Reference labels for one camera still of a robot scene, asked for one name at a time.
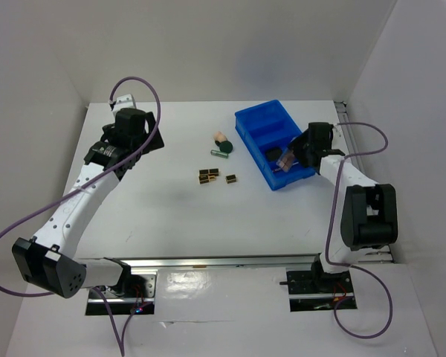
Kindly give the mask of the clear eyeshadow palette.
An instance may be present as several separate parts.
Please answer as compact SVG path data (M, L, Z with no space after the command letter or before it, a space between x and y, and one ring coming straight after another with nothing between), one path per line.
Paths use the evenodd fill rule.
M287 173L293 166L296 157L292 149L286 149L277 160L278 170Z

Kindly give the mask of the black square compact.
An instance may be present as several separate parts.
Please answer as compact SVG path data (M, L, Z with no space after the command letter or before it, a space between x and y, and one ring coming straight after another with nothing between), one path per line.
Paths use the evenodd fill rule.
M265 151L265 158L268 162L277 161L282 155L282 149L280 147L272 147Z

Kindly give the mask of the long black gold lipstick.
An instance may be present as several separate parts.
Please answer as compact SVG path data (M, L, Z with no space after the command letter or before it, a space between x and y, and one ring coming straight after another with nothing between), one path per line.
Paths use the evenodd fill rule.
M203 169L203 170L199 170L198 175L199 176L219 176L220 171L219 171L219 168Z

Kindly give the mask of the black gold lipstick cap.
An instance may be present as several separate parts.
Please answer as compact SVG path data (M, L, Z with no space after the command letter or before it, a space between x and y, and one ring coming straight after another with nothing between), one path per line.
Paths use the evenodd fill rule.
M228 175L228 176L225 177L225 179L226 179L226 182L227 182L228 184L237 181L237 178L236 178L235 175Z

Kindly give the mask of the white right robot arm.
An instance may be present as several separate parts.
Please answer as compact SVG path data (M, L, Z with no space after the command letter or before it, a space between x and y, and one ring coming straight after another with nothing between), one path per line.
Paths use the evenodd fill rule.
M324 292L335 283L335 275L349 270L361 258L391 245L398 239L396 191L363 174L353 158L375 155L388 147L387 136L376 126L383 146L368 152L345 154L332 147L336 124L313 122L288 145L289 152L305 168L334 185L329 227L323 252L309 275L313 289Z

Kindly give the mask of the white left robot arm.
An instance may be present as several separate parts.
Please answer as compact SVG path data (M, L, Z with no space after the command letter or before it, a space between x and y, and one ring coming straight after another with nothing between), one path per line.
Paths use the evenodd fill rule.
M71 198L30 238L19 238L12 254L23 279L50 293L71 298L84 288L88 268L74 260L79 241L104 199L142 155L164 147L151 112L124 108L103 127L84 157Z

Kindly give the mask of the beige makeup sponge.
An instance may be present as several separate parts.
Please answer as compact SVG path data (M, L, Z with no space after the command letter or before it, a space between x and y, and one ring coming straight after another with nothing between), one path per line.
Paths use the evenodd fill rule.
M227 140L227 137L223 133L217 132L213 135L213 140L215 141L216 145L219 146L220 143Z

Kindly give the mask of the blue divided plastic tray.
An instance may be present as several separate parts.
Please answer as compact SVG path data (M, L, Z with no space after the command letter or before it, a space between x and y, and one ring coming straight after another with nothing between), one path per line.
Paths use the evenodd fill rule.
M281 102L271 100L237 111L235 120L237 133L272 190L315 175L313 169L304 168L299 162L285 173L278 170L276 161L268 162L265 158L267 149L280 147L283 152L292 139L302 134Z

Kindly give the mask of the green lip balm tube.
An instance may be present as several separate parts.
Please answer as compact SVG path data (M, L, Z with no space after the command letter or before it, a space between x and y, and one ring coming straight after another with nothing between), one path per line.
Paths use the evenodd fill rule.
M214 150L214 149L212 149L210 151L210 154L215 156L215 157L220 157L220 158L228 158L229 157L228 153L222 152L222 151L219 151L219 150Z

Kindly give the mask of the dark green round puff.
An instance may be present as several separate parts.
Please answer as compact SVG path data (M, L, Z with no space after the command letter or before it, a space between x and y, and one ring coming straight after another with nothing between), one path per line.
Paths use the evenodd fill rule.
M225 152L227 154L230 154L233 151L233 145L230 141L222 141L219 144L219 149L221 152Z

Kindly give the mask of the aluminium front rail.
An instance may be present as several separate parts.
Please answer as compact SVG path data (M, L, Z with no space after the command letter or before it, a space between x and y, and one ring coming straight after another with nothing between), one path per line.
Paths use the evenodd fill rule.
M161 269L206 269L206 268L267 268L298 266L309 267L314 261L313 254L262 255L235 257L178 257L178 258L117 258L129 265L134 274Z

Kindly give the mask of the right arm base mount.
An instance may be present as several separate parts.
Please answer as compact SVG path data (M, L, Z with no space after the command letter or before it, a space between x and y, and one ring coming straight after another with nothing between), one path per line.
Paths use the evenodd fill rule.
M309 270L289 270L279 282L287 288L292 312L319 312L338 309L357 309L348 271L327 274L319 261L314 261Z

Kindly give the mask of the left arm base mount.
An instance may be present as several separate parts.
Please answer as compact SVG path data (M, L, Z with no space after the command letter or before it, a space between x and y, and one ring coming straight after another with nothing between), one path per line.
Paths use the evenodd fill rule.
M132 273L133 278L124 292L116 292L111 287L100 287L113 315L153 315L155 312L155 292L157 272L144 269Z

